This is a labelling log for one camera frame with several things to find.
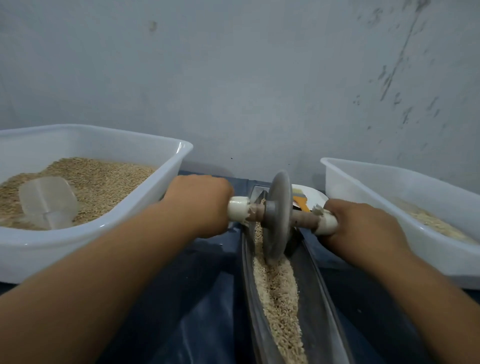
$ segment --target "plastic tub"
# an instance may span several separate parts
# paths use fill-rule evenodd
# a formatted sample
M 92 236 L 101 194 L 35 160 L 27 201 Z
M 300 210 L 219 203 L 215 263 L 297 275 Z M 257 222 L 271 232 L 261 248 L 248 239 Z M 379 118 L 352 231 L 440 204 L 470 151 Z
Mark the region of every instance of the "plastic tub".
M 367 203 L 394 215 L 411 249 L 464 288 L 480 288 L 480 245 L 446 237 L 421 224 L 391 201 L 401 199 L 436 215 L 480 241 L 480 195 L 398 167 L 322 158 L 326 194 Z
M 18 173 L 40 172 L 60 158 L 158 166 L 112 210 L 86 224 L 51 231 L 0 227 L 0 281 L 22 282 L 158 201 L 192 148 L 192 144 L 178 139 L 90 125 L 59 124 L 0 131 L 0 183 Z

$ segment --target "translucent scoop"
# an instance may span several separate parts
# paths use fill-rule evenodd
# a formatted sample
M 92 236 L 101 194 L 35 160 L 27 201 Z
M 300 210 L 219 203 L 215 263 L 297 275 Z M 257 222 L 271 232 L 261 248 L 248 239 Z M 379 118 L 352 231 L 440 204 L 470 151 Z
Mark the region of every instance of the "translucent scoop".
M 77 197 L 62 177 L 41 177 L 18 189 L 25 217 L 38 227 L 56 230 L 72 226 L 78 213 Z

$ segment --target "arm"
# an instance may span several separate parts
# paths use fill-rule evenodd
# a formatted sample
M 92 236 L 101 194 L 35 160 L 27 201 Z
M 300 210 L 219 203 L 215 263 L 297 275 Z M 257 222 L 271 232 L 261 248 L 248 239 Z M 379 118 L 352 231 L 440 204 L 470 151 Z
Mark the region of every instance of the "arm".
M 329 200 L 339 221 L 325 246 L 389 291 L 439 363 L 480 363 L 480 305 L 416 257 L 397 220 L 366 204 Z
M 0 362 L 94 362 L 157 272 L 227 229 L 232 194 L 224 179 L 179 176 L 161 202 L 2 295 Z

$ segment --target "gray wall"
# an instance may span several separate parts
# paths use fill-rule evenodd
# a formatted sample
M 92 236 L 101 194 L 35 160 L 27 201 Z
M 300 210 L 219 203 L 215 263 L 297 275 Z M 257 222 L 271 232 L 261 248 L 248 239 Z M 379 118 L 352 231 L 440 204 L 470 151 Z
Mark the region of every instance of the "gray wall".
M 185 139 L 194 171 L 322 188 L 320 158 L 480 193 L 477 0 L 0 0 L 0 128 Z

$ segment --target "metal disc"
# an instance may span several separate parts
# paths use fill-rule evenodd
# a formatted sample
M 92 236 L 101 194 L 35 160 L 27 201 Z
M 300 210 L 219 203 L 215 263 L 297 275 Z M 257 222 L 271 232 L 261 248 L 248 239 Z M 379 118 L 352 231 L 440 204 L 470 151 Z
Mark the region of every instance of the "metal disc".
M 281 170 L 273 178 L 265 203 L 264 256 L 272 265 L 281 258 L 290 233 L 292 185 L 288 173 Z

